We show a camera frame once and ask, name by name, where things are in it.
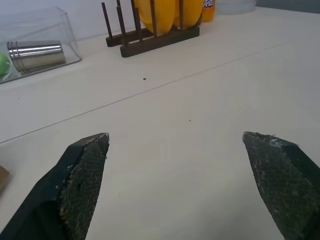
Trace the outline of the clear plastic box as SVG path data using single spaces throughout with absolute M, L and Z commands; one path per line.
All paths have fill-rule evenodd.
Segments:
M 19 72 L 11 62 L 7 42 L 10 41 L 60 41 L 64 64 Z M 59 7 L 49 7 L 26 12 L 0 14 L 0 53 L 11 62 L 11 73 L 0 77 L 0 85 L 24 77 L 64 67 L 81 61 L 81 55 L 68 14 Z

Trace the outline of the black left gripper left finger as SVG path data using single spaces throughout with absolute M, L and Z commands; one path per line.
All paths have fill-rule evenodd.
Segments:
M 69 145 L 31 189 L 0 240 L 85 240 L 101 190 L 110 136 Z

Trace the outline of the green round object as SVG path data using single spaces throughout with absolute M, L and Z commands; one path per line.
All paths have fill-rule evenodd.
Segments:
M 2 52 L 0 52 L 0 78 L 4 78 L 12 71 L 12 65 L 9 58 Z

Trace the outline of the stainless steel cup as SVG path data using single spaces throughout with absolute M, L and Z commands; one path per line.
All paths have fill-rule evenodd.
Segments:
M 9 41 L 10 60 L 18 72 L 64 64 L 66 58 L 59 40 Z

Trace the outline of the orange soda bottle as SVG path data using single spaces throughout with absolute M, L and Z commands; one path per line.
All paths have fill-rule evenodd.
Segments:
M 216 0 L 203 0 L 202 22 L 212 22 L 215 17 Z

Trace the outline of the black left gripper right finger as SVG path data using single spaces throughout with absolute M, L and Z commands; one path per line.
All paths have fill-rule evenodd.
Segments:
M 242 135 L 258 192 L 285 240 L 320 240 L 320 167 L 290 141 Z

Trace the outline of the dark wooden plate rack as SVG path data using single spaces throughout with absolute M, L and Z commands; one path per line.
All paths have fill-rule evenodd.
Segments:
M 139 9 L 135 7 L 134 0 L 130 0 L 130 2 L 135 29 L 132 31 L 126 31 L 121 1 L 116 0 L 116 12 L 120 26 L 120 33 L 117 35 L 112 33 L 106 5 L 104 2 L 101 3 L 108 33 L 108 37 L 105 39 L 106 44 L 108 47 L 118 46 L 123 58 L 146 53 L 168 45 L 192 39 L 200 35 L 202 12 L 200 18 L 194 26 L 184 29 L 183 0 L 179 0 L 180 27 L 175 26 L 173 23 L 170 31 L 163 35 L 157 35 L 154 0 L 150 0 L 153 32 L 150 32 L 141 22 Z

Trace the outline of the yellow plate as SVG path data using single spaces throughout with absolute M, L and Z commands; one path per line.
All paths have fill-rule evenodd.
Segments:
M 153 3 L 156 33 L 158 36 L 165 35 L 173 26 L 176 15 L 176 0 L 153 0 Z M 134 0 L 134 4 L 138 8 L 140 21 L 153 33 L 151 0 Z
M 193 27 L 199 20 L 204 0 L 183 0 L 183 28 Z M 180 0 L 175 0 L 175 18 L 173 24 L 180 27 Z

